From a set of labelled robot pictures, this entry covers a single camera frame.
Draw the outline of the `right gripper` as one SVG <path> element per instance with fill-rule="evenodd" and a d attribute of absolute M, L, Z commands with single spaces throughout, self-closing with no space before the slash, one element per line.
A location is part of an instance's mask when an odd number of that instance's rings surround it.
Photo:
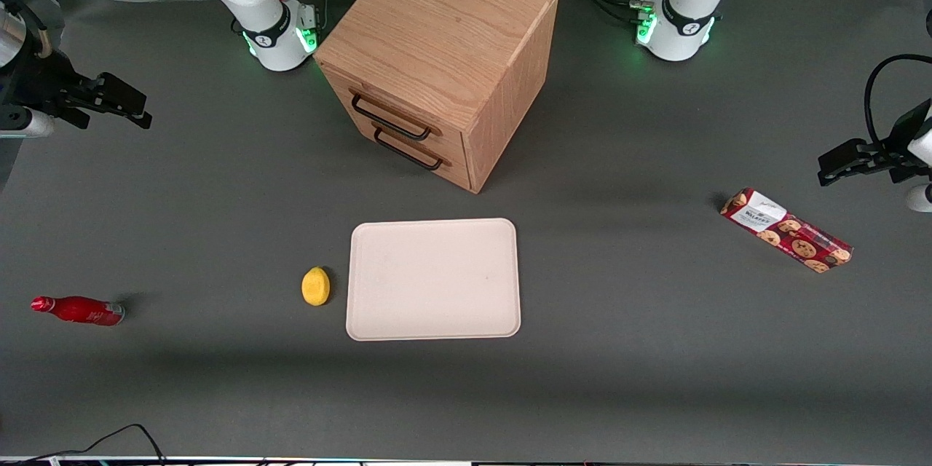
<path fill-rule="evenodd" d="M 81 94 L 84 76 L 62 52 L 38 58 L 21 52 L 2 68 L 2 138 L 43 138 L 53 134 L 60 119 L 79 130 L 90 126 L 89 111 L 123 117 L 150 130 L 153 117 L 144 111 L 147 97 L 116 75 L 102 72 L 86 80 L 86 102 Z"/>

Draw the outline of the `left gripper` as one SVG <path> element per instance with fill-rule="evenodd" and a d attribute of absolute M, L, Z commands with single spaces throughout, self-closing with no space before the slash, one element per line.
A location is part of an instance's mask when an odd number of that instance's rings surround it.
<path fill-rule="evenodd" d="M 865 140 L 848 140 L 819 157 L 818 182 L 829 186 L 841 178 L 890 171 L 892 183 L 915 177 L 930 178 L 931 100 L 924 100 L 898 119 L 885 139 L 891 164 L 878 146 Z"/>

